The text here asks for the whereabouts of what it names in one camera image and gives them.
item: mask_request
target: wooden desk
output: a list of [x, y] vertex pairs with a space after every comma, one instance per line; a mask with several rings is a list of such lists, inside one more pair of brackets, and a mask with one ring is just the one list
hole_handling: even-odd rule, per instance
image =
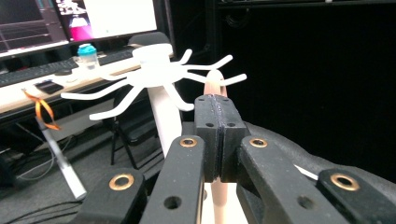
[[[26, 89], [27, 92], [33, 96], [40, 97], [41, 99], [49, 99], [53, 97], [59, 98], [62, 92], [75, 91], [85, 86], [102, 81], [100, 78], [101, 75], [116, 76], [135, 70], [139, 67], [139, 62], [134, 58], [130, 58], [116, 63], [99, 66], [98, 68], [91, 71], [84, 69], [81, 65], [79, 68], [73, 69], [73, 74], [69, 76], [56, 77], [55, 75], [49, 75], [46, 77], [39, 77], [14, 85], [5, 86], [0, 88], [0, 96], [2, 96], [2, 100], [0, 102], [0, 120], [4, 113], [18, 113], [19, 108], [27, 105], [32, 108], [34, 107], [34, 103], [24, 95], [21, 89]], [[64, 86], [64, 89], [48, 95], [42, 91], [39, 91], [34, 86], [34, 84], [48, 79], [52, 79], [53, 82]]]

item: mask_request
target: computer screen display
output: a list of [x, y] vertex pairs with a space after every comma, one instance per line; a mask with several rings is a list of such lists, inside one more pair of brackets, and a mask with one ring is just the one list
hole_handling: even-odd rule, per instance
[[55, 0], [69, 41], [157, 29], [153, 0]]
[[0, 0], [0, 59], [65, 44], [51, 0]]

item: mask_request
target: desk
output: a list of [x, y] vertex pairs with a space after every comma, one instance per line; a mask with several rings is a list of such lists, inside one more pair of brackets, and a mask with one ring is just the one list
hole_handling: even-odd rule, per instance
[[[98, 66], [94, 70], [86, 70], [82, 65], [73, 69], [73, 74], [69, 76], [56, 77], [49, 75], [31, 79], [25, 82], [0, 88], [2, 101], [0, 102], [0, 124], [6, 126], [21, 119], [21, 117], [32, 118], [35, 116], [35, 104], [28, 99], [21, 89], [26, 89], [33, 96], [45, 99], [50, 105], [53, 102], [62, 101], [60, 94], [66, 91], [84, 92], [94, 89], [95, 86], [105, 86], [108, 81], [103, 81], [100, 76], [111, 75], [116, 76], [128, 71], [139, 68], [139, 62], [134, 58], [122, 60], [116, 63], [110, 63], [104, 66]], [[64, 89], [48, 95], [39, 91], [34, 84], [43, 80], [52, 79], [53, 82], [64, 86]], [[86, 195], [86, 190], [78, 179], [78, 176], [69, 164], [62, 151], [59, 149], [51, 132], [47, 129], [42, 121], [37, 120], [41, 132], [44, 134], [49, 143], [50, 150], [57, 158], [58, 165], [64, 175], [64, 178], [72, 190], [76, 199], [82, 199]]]

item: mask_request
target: white spider-shaped part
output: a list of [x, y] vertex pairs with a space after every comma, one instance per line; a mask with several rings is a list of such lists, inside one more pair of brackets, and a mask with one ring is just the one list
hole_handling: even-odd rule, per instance
[[[128, 106], [132, 103], [134, 98], [141, 92], [144, 88], [154, 88], [163, 86], [168, 93], [169, 97], [172, 99], [173, 103], [179, 110], [191, 111], [194, 109], [194, 104], [185, 103], [180, 95], [178, 94], [175, 86], [175, 82], [181, 80], [182, 78], [192, 79], [198, 82], [205, 83], [206, 77], [196, 75], [194, 73], [188, 72], [189, 70], [216, 70], [222, 67], [224, 64], [229, 62], [233, 56], [228, 55], [214, 63], [212, 65], [192, 65], [185, 64], [191, 54], [192, 50], [187, 49], [178, 62], [170, 62], [169, 56], [173, 53], [172, 46], [170, 44], [157, 44], [135, 49], [133, 51], [134, 58], [136, 58], [141, 65], [141, 69], [124, 73], [119, 76], [101, 76], [101, 78], [106, 80], [118, 80], [125, 78], [112, 86], [109, 86], [99, 92], [92, 94], [78, 94], [78, 93], [62, 93], [61, 96], [65, 99], [75, 99], [75, 100], [94, 100], [109, 94], [112, 91], [117, 90], [125, 85], [131, 85], [133, 88], [125, 96], [125, 98], [120, 102], [115, 108], [102, 113], [90, 115], [90, 119], [107, 119], [115, 117], [125, 111]], [[231, 77], [220, 82], [220, 86], [228, 86], [236, 82], [245, 80], [247, 76], [245, 74]]]

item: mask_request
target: blue bottle cap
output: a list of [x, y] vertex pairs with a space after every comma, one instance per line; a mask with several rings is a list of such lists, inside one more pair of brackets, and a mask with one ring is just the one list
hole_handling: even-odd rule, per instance
[[91, 44], [83, 44], [78, 47], [77, 54], [79, 56], [91, 55], [96, 53], [96, 48]]

